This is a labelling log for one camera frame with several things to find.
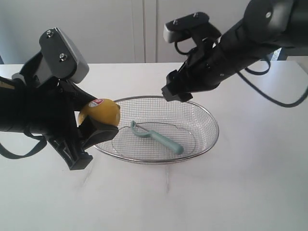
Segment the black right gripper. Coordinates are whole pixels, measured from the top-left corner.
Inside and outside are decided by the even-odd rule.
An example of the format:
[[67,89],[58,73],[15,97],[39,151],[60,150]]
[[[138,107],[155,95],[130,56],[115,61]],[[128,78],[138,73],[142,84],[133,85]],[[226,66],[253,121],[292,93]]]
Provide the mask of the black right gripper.
[[179,70],[170,72],[162,95],[167,102],[187,102],[193,98],[190,93],[213,90],[222,81],[260,60],[259,52],[260,47],[253,42],[222,36],[215,47],[201,54],[192,53]]

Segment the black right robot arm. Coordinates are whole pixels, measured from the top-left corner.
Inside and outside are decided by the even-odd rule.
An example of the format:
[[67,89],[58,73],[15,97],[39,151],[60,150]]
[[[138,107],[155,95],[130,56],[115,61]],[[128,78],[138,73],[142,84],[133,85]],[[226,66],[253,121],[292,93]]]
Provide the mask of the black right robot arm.
[[177,45],[187,39],[195,47],[186,61],[167,75],[162,94],[167,101],[189,101],[195,92],[217,88],[225,79],[279,48],[308,44],[308,3],[305,0],[252,0],[243,18],[221,34],[203,12],[165,24],[164,39]]

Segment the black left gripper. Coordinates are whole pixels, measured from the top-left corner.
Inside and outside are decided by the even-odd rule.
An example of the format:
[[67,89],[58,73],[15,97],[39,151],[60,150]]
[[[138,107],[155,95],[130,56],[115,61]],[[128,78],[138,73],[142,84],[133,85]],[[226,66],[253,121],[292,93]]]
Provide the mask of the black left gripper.
[[112,140],[118,127],[90,116],[77,127],[75,112],[97,99],[73,82],[54,80],[33,88],[20,79],[0,79],[0,130],[23,133],[38,143],[25,155],[0,147],[0,154],[17,160],[31,157],[50,144],[70,170],[82,170],[93,157],[85,152],[96,144]]

